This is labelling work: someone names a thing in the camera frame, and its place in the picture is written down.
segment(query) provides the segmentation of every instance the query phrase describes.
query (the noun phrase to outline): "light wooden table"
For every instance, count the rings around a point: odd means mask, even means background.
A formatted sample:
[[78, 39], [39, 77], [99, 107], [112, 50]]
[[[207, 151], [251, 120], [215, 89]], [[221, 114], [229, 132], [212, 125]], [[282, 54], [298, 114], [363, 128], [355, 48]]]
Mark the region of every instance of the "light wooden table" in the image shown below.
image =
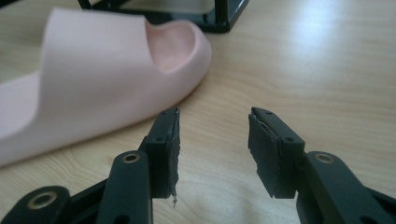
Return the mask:
[[[0, 9], [0, 81], [38, 69], [53, 6]], [[294, 200], [270, 199], [248, 151], [248, 113], [277, 113], [305, 151], [340, 157], [366, 186], [396, 197], [396, 3], [252, 0], [233, 30], [207, 34], [213, 62], [181, 110], [178, 203], [154, 200], [155, 223], [299, 223]], [[0, 168], [0, 218], [31, 190], [75, 194], [137, 149], [153, 119]]]

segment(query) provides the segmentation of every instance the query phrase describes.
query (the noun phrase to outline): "pink rubber slipper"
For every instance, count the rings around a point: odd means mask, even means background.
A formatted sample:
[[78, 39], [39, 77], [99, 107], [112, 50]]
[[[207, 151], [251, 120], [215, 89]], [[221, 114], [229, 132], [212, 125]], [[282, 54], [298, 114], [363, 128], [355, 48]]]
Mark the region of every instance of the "pink rubber slipper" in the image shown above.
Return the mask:
[[55, 9], [40, 71], [0, 86], [0, 165], [147, 119], [186, 97], [210, 60], [189, 21]]

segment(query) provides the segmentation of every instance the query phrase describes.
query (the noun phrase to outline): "wood grain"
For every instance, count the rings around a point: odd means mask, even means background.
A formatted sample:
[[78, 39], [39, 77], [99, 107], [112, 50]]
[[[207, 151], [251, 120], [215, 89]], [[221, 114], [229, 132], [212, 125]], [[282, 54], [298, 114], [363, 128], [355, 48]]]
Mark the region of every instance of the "wood grain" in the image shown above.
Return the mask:
[[[0, 10], [0, 82], [39, 68], [53, 6]], [[181, 110], [178, 203], [154, 201], [155, 223], [299, 223], [294, 200], [270, 199], [248, 148], [248, 113], [277, 113], [305, 151], [337, 155], [366, 186], [396, 197], [396, 3], [254, 1], [226, 35], [206, 34], [212, 65]], [[137, 149], [153, 119], [0, 168], [0, 218], [27, 192], [75, 194]]]

